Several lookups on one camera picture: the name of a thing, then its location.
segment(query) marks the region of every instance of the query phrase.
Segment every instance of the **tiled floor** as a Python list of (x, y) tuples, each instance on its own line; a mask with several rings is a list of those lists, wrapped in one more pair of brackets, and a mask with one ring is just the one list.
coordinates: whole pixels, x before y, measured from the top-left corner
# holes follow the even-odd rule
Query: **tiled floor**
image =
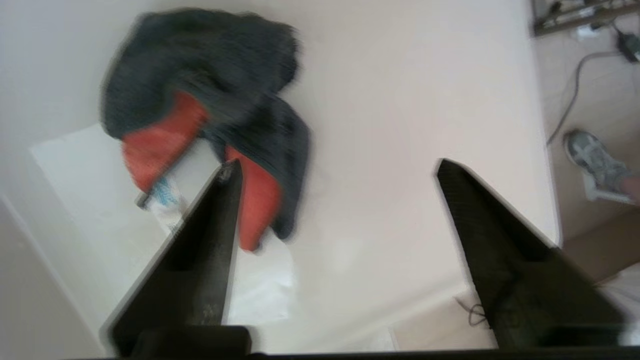
[[(616, 23), (622, 31), (638, 34), (639, 17), (627, 15)], [(565, 31), (534, 41), (547, 135), (573, 94), (575, 68), (580, 59), (591, 53), (614, 51), (615, 40), (615, 31), (605, 28), (597, 37), (586, 40), (577, 40), (574, 31)], [(640, 171), (640, 65), (631, 65), (622, 56), (585, 64), (577, 102), (548, 148), (565, 240), (634, 208), (585, 198), (580, 171), (567, 160), (562, 147), (562, 135), (574, 128), (596, 134), (615, 157)]]

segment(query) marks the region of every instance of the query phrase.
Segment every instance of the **shoe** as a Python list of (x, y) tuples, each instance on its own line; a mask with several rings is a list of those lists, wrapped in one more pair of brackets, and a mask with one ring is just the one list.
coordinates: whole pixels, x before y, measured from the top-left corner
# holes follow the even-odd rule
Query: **shoe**
[(591, 174), (596, 184), (607, 190), (620, 193), (620, 181), (630, 175), (622, 162), (614, 159), (604, 144), (593, 134), (573, 130), (564, 136), (564, 151), (569, 160)]

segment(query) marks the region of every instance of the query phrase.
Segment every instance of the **cable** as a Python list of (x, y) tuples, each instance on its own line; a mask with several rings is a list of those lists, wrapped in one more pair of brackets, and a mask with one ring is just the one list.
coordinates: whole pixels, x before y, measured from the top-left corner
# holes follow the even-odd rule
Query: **cable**
[[(472, 307), (468, 307), (465, 305), (464, 302), (462, 302), (462, 300), (458, 299), (457, 297), (454, 297), (453, 299), (455, 299), (455, 301), (458, 303), (458, 305), (460, 305), (460, 307), (462, 307), (466, 312), (469, 313), (469, 318), (467, 320), (469, 322), (469, 326), (476, 327), (486, 321), (486, 316), (484, 315), (484, 313), (480, 313), (476, 310), (477, 307), (482, 307), (482, 305), (476, 304), (476, 305), (473, 305)], [(472, 321), (473, 315), (482, 316), (482, 318), (480, 320)]]
[(592, 59), (608, 58), (610, 56), (619, 56), (619, 55), (620, 53), (617, 51), (607, 51), (602, 53), (589, 54), (580, 60), (580, 62), (578, 63), (578, 66), (576, 66), (575, 68), (575, 85), (574, 85), (575, 88), (573, 89), (573, 97), (571, 98), (569, 105), (564, 110), (564, 113), (560, 117), (560, 121), (558, 122), (558, 125), (554, 129), (553, 133), (551, 133), (551, 136), (549, 136), (549, 139), (547, 140), (547, 146), (549, 146), (554, 141), (554, 139), (558, 135), (558, 132), (560, 132), (560, 129), (564, 125), (566, 118), (569, 116), (569, 113), (571, 112), (573, 105), (575, 105), (575, 101), (578, 99), (578, 92), (580, 90), (580, 72), (582, 71), (582, 67), (584, 66), (584, 64), (586, 64), (589, 60), (592, 60)]

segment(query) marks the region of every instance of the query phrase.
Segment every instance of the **gray cloth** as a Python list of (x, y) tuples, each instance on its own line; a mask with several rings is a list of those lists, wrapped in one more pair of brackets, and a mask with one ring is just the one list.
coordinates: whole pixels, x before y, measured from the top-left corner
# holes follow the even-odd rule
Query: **gray cloth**
[(298, 67), (293, 29), (257, 15), (188, 9), (144, 15), (107, 74), (102, 122), (122, 137), (163, 120), (182, 90), (207, 109), (203, 135), (224, 161), (229, 144), (270, 172), (284, 198), (272, 223), (294, 228), (309, 131), (277, 93)]

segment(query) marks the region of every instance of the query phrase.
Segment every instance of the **sneaker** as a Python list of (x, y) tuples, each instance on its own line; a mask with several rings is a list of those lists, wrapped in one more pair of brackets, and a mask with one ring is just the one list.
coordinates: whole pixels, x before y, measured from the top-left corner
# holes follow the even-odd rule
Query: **sneaker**
[(570, 131), (564, 136), (564, 150), (572, 163), (595, 178), (599, 187), (621, 192), (620, 181), (630, 171), (607, 152), (595, 135), (583, 130)]

